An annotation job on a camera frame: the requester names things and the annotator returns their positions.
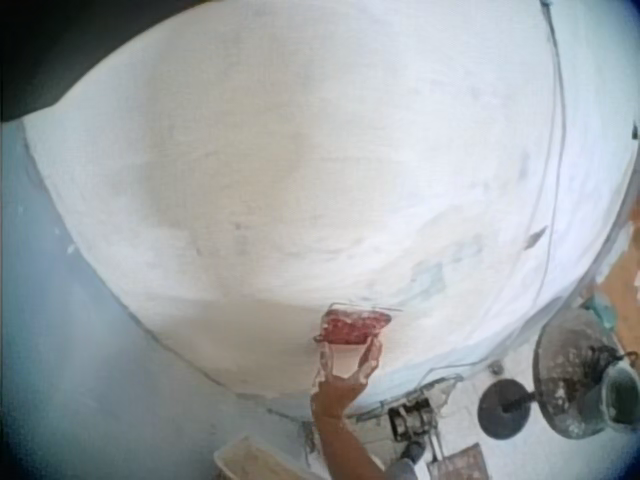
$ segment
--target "red trowel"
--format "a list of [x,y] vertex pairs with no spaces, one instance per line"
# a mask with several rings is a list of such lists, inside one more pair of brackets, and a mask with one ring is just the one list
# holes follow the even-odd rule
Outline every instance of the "red trowel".
[[392,308],[362,307],[348,303],[333,303],[322,316],[317,343],[330,345],[365,345],[391,323]]

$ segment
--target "plaster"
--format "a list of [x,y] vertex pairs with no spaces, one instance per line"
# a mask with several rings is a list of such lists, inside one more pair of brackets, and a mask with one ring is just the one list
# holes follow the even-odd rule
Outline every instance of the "plaster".
[[[329,303],[402,308],[366,404],[472,359],[593,261],[637,148],[629,8],[553,9],[562,161],[537,2],[207,4],[25,125],[82,254],[235,392],[308,392]],[[550,231],[526,249],[554,208],[551,252]]]

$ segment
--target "bucket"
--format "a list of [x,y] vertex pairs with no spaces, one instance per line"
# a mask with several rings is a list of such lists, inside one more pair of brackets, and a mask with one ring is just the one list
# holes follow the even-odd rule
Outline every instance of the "bucket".
[[610,427],[619,432],[640,428],[638,373],[624,360],[612,364],[600,384],[583,398],[580,415],[594,427]]

